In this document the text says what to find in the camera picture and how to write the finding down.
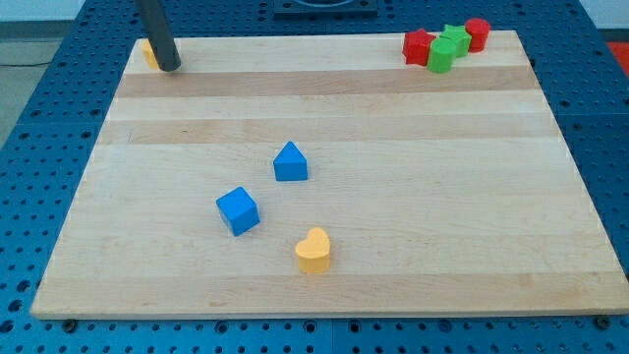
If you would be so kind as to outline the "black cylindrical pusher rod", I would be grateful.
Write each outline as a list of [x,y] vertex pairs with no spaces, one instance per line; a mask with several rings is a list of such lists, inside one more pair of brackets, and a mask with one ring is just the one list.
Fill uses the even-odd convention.
[[146,38],[150,41],[159,70],[173,72],[181,66],[176,42],[160,0],[135,0]]

